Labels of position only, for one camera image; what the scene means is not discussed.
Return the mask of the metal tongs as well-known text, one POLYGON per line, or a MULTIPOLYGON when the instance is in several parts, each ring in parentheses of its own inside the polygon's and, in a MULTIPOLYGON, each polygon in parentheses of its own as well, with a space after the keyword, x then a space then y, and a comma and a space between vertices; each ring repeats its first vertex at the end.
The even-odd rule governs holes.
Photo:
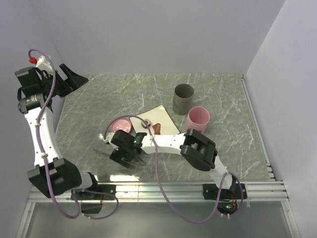
MULTIPOLYGON (((96 154, 100 155, 100 156, 107 157, 107 158, 110 159, 110 154, 104 153, 104 152, 102 152, 102 151, 100 151, 100 150, 97 150, 97 149, 95 149, 95 148, 93 149, 93 151, 94 151, 96 154)), ((132 159, 126 159, 126 158, 123 158, 123 157, 122 157, 122 160, 127 161, 127 160, 132 160, 132 159)))

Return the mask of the sushi rice piece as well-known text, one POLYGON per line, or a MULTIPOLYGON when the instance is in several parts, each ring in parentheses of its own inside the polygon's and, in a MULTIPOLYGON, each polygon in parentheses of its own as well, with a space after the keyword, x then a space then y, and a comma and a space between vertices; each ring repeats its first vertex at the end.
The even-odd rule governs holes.
POLYGON ((149 119, 143 119, 141 121, 141 126, 144 128, 144 129, 147 129, 148 127, 151 127, 152 123, 149 119))

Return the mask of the brown meat piece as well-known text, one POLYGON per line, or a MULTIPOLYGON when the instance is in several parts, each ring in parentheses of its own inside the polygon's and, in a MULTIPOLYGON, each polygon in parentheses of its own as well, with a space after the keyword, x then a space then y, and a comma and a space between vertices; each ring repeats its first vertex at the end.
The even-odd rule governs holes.
POLYGON ((153 127, 153 130, 154 130, 154 135, 160 135, 161 124, 160 123, 156 123, 152 127, 153 127))

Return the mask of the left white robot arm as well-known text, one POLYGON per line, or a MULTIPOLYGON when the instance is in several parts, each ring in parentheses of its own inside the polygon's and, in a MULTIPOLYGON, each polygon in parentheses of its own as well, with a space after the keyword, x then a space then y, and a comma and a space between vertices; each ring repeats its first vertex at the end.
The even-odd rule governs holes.
POLYGON ((59 67, 67 76, 65 80, 47 62, 39 61, 35 66, 15 72, 21 84, 17 92, 18 109, 28 122, 35 151, 34 169, 28 171, 27 176, 47 198, 51 196, 46 177, 49 175, 55 196, 72 189, 83 189, 88 199, 95 199, 101 189, 97 180, 90 172, 79 171, 62 156, 53 126, 53 101, 45 104, 52 86, 53 96, 62 98, 86 84, 88 79, 63 63, 59 67))

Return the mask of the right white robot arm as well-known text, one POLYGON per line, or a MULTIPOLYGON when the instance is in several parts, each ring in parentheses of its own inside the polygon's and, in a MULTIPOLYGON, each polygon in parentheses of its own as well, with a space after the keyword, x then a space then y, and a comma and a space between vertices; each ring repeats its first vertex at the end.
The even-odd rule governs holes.
POLYGON ((194 129, 177 135, 151 135, 138 132, 134 136, 118 130, 108 133, 104 141, 114 148, 110 159, 126 168, 140 155, 154 153, 181 155, 194 169, 207 172, 214 181, 203 184, 205 200, 230 201, 247 198, 245 185, 228 173, 219 158, 215 143, 194 129))

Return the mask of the pink lid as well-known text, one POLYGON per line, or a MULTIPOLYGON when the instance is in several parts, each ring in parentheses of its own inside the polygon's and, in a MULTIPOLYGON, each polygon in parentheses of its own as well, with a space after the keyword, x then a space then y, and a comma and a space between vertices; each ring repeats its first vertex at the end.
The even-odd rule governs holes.
POLYGON ((132 129, 132 123, 129 118, 123 117, 116 119, 111 125, 110 129, 112 132, 117 132, 118 130, 123 130, 127 133, 130 133, 132 129))

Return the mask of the white square plate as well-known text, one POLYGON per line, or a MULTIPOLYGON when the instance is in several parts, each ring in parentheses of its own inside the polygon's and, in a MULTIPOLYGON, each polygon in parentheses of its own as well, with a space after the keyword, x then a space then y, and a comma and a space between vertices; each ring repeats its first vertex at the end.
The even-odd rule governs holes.
MULTIPOLYGON (((163 105, 159 105, 154 109, 139 114, 138 117, 150 122, 152 134, 154 134, 153 126, 157 123, 160 124, 161 135, 176 135, 180 133, 179 129, 176 127, 163 105)), ((148 132, 148 130, 142 126, 141 120, 134 117, 130 117, 129 119, 136 133, 148 132)))

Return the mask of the grey cylindrical container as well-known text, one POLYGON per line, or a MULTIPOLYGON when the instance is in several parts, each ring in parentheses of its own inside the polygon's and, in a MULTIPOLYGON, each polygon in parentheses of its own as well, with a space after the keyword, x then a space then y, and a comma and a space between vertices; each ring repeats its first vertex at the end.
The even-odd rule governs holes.
POLYGON ((188 114, 194 97, 194 89, 189 84, 179 84, 174 89, 172 110, 180 116, 188 114))

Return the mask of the pink cylindrical container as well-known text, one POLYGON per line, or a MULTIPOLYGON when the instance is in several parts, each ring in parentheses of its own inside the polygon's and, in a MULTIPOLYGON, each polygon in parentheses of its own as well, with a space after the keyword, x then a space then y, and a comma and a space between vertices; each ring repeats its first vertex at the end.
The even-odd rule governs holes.
POLYGON ((193 107, 187 115, 185 131, 195 129, 200 133, 204 133, 210 121, 210 114, 203 107, 193 107))

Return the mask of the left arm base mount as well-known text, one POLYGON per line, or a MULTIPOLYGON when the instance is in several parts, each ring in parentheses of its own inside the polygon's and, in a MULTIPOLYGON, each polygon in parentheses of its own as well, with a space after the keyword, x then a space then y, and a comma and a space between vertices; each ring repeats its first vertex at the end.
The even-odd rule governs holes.
POLYGON ((101 184, 96 191, 77 190, 74 194, 77 200, 81 202, 81 212, 87 215, 95 215, 101 212, 104 201, 115 200, 116 186, 101 184))

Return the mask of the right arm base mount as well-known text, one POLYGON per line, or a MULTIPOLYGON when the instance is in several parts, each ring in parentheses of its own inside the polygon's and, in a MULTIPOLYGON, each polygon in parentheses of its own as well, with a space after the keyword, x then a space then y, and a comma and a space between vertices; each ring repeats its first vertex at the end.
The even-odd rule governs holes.
MULTIPOLYGON (((218 191, 218 187, 213 183, 203 184, 204 200, 216 201, 218 191)), ((230 217, 239 209, 238 200, 246 200, 247 198, 245 185, 242 183, 241 186, 239 186, 238 183, 235 183, 230 189, 221 189, 217 210, 221 215, 230 217)))

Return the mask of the aluminium rail frame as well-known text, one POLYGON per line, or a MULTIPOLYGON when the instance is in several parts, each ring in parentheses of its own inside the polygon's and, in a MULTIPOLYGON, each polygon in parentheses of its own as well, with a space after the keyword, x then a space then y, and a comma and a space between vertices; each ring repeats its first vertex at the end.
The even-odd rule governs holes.
MULTIPOLYGON (((270 178, 266 180, 241 181, 246 187, 248 196, 246 200, 242 201, 243 204, 239 207, 240 210, 237 214, 239 220, 242 221, 241 225, 234 220, 236 217, 234 214, 227 217, 215 212, 213 217, 219 220, 228 220, 234 227, 243 228, 248 232, 254 230, 256 232, 255 237, 259 237, 260 235, 271 238, 277 236, 277 232, 273 231, 271 225, 265 226, 263 224, 256 224, 255 218, 262 217, 263 221, 272 220, 274 224, 282 222, 282 224, 277 227, 278 230, 286 232, 289 238, 299 238, 301 235, 293 215, 285 184, 283 181, 278 181, 274 175, 251 104, 244 75, 239 75, 239 81, 257 132, 257 138, 265 161, 265 169, 270 178)), ((203 180, 162 182, 161 186, 165 194, 162 194, 160 186, 156 182, 114 181, 107 182, 106 184, 116 186, 116 196, 119 199, 120 206, 124 204, 165 205, 167 204, 165 200, 166 197, 168 197, 174 205, 183 203, 210 205, 212 203, 212 200, 204 200, 203 198, 203 180)))

